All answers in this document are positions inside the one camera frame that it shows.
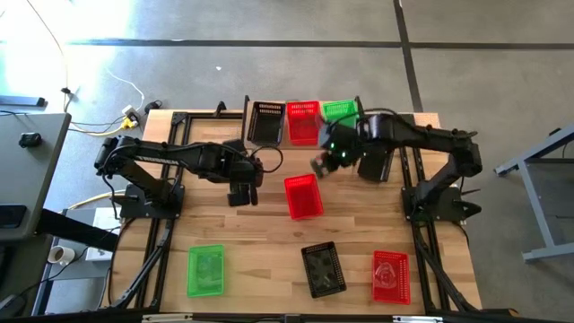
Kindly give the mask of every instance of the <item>green plastic basket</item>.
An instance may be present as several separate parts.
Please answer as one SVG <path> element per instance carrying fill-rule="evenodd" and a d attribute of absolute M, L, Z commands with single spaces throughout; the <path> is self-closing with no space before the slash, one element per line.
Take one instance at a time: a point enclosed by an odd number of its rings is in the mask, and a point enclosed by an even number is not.
<path fill-rule="evenodd" d="M 336 121 L 337 119 L 357 112 L 357 103 L 354 100 L 335 101 L 323 103 L 323 115 L 326 121 Z M 344 118 L 339 124 L 355 128 L 359 115 Z"/>
<path fill-rule="evenodd" d="M 187 297 L 223 294 L 223 245 L 192 247 L 187 259 Z"/>

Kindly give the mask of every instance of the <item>gray floor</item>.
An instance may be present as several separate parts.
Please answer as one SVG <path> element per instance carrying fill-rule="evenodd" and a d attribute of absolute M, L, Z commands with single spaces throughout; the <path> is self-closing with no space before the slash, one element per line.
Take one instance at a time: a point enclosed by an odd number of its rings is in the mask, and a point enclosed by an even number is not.
<path fill-rule="evenodd" d="M 33 3 L 62 39 L 398 40 L 391 0 Z M 411 41 L 574 41 L 571 1 L 402 4 Z M 23 23 L 25 31 L 4 28 Z M 8 39 L 0 45 L 0 92 L 41 94 L 50 100 L 48 111 L 61 109 L 62 60 L 24 2 L 9 4 L 0 18 L 0 38 Z M 219 100 L 239 109 L 245 94 L 277 100 L 340 100 L 359 94 L 368 108 L 413 110 L 400 49 L 68 46 L 65 52 L 70 88 L 77 92 L 70 106 L 76 121 L 108 121 L 125 105 L 139 105 L 139 94 L 104 67 L 137 84 L 146 102 L 163 100 L 172 109 L 212 109 Z M 574 257 L 523 263 L 522 251 L 543 246 L 534 214 L 519 176 L 498 179 L 491 169 L 554 128 L 572 123 L 574 51 L 416 49 L 413 61 L 424 110 L 438 112 L 444 127 L 479 132 L 484 172 L 465 187 L 482 189 L 469 197 L 483 212 L 468 222 L 467 230 L 483 306 L 571 320 Z M 68 135 L 47 207 L 59 210 L 107 191 L 91 166 L 101 140 Z M 574 156 L 574 147 L 566 154 Z M 115 182 L 117 188 L 123 184 Z M 100 284 L 57 284 L 48 311 L 94 308 Z M 71 298 L 75 301 L 62 301 Z"/>

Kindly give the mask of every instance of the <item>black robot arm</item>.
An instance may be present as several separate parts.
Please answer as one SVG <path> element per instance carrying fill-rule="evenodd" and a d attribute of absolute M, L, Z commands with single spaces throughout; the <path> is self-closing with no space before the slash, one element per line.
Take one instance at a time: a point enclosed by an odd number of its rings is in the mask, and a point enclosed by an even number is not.
<path fill-rule="evenodd" d="M 121 135 L 104 141 L 94 167 L 98 175 L 124 177 L 141 189 L 145 200 L 151 204 L 168 205 L 178 198 L 173 187 L 176 183 L 154 178 L 136 162 L 181 166 L 200 179 L 229 183 L 231 206 L 256 205 L 257 188 L 263 182 L 261 161 L 248 156 L 240 140 L 180 146 Z"/>
<path fill-rule="evenodd" d="M 319 145 L 326 149 L 311 165 L 322 178 L 339 167 L 348 167 L 373 150 L 399 147 L 449 153 L 447 164 L 432 179 L 419 182 L 414 204 L 436 202 L 455 181 L 472 177 L 483 169 L 474 133 L 413 126 L 396 114 L 377 114 L 360 119 L 355 129 L 326 123 L 319 131 Z"/>

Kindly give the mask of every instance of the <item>plastic basket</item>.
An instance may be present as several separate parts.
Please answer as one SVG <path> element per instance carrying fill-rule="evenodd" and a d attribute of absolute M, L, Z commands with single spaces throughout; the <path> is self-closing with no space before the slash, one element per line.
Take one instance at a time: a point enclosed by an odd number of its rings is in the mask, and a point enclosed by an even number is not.
<path fill-rule="evenodd" d="M 327 296 L 347 290 L 335 244 L 321 243 L 301 250 L 311 297 Z"/>
<path fill-rule="evenodd" d="M 354 100 L 323 103 L 323 114 L 325 115 L 325 120 L 331 122 L 352 113 L 356 113 L 357 111 L 357 103 Z M 355 114 L 352 117 L 344 118 L 339 122 L 339 124 L 355 128 L 358 117 L 359 115 Z"/>
<path fill-rule="evenodd" d="M 317 145 L 319 133 L 319 102 L 287 103 L 289 140 L 293 145 Z"/>
<path fill-rule="evenodd" d="M 248 140 L 258 145 L 278 145 L 283 135 L 284 119 L 284 104 L 253 102 Z"/>
<path fill-rule="evenodd" d="M 287 178 L 285 195 L 289 214 L 293 220 L 307 219 L 323 214 L 323 203 L 314 174 Z"/>
<path fill-rule="evenodd" d="M 223 294 L 223 245 L 192 247 L 187 259 L 187 297 Z"/>
<path fill-rule="evenodd" d="M 379 251 L 373 254 L 374 301 L 411 303 L 409 257 L 404 253 Z"/>

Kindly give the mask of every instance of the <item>black basket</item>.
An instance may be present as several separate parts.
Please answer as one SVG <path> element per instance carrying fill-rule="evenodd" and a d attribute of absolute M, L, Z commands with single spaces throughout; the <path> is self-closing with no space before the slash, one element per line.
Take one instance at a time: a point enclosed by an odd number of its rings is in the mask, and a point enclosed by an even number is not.
<path fill-rule="evenodd" d="M 347 290 L 334 242 L 301 250 L 311 297 L 317 298 Z"/>
<path fill-rule="evenodd" d="M 284 120 L 284 104 L 253 102 L 248 140 L 258 145 L 278 145 L 283 135 Z"/>

